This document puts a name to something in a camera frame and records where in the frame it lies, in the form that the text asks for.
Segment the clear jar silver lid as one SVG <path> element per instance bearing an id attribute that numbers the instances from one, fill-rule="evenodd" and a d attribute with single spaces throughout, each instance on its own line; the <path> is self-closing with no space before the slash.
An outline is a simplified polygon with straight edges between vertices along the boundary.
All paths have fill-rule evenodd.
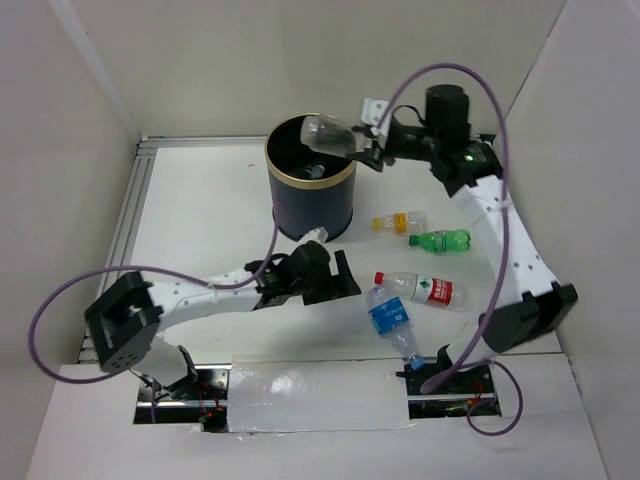
<path id="1" fill-rule="evenodd" d="M 306 116 L 300 141 L 312 151 L 341 158 L 352 158 L 365 151 L 365 137 L 347 123 L 323 114 Z"/>

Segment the crushed clear bottle white cap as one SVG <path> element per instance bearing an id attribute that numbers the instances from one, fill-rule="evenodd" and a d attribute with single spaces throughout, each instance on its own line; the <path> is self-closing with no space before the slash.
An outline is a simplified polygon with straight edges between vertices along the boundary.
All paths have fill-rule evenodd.
<path id="1" fill-rule="evenodd" d="M 322 162 L 310 162 L 294 169 L 290 175 L 301 181 L 320 181 L 325 179 L 327 168 Z"/>

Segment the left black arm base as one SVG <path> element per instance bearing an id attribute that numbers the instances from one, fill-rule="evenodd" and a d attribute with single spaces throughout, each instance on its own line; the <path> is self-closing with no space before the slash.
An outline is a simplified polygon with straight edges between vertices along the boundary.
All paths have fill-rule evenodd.
<path id="1" fill-rule="evenodd" d="M 139 380 L 133 423 L 193 424 L 204 432 L 227 433 L 231 368 L 231 363 L 196 365 L 197 379 L 177 395 L 150 376 L 133 372 Z"/>

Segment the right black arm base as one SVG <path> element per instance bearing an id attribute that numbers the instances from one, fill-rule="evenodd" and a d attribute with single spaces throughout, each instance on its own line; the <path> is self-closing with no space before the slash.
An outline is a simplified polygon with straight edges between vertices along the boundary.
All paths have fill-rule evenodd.
<path id="1" fill-rule="evenodd" d="M 428 394 L 421 386 L 440 372 L 435 358 L 427 358 L 424 366 L 414 371 L 406 363 L 396 372 L 406 387 L 409 418 L 412 420 L 462 418 L 469 410 L 473 416 L 500 416 L 501 409 L 490 368 L 486 365 L 455 373 L 446 383 Z"/>

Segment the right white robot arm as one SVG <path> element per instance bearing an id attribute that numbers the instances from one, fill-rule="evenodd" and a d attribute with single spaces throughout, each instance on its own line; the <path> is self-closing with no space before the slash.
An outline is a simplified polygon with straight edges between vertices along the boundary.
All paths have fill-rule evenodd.
<path id="1" fill-rule="evenodd" d="M 439 350 L 436 378 L 424 385 L 457 392 L 469 383 L 473 365 L 553 332 L 578 294 L 546 266 L 511 201 L 507 151 L 472 137 L 469 98 L 462 87 L 428 88 L 418 126 L 401 124 L 392 111 L 388 101 L 364 100 L 353 129 L 357 160 L 376 171 L 397 159 L 428 163 L 473 227 L 496 276 L 477 326 L 464 327 Z"/>

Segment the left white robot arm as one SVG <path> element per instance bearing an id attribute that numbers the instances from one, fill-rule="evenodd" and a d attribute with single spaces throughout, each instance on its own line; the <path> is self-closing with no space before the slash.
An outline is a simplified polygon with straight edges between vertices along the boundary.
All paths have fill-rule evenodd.
<path id="1" fill-rule="evenodd" d="M 103 372 L 135 370 L 171 398 L 184 399 L 196 390 L 199 374 L 185 347 L 162 338 L 164 330 L 216 314 L 280 307 L 293 297 L 313 305 L 360 292 L 345 253 L 308 240 L 289 254 L 254 260 L 204 284 L 151 282 L 134 270 L 99 296 L 84 319 Z"/>

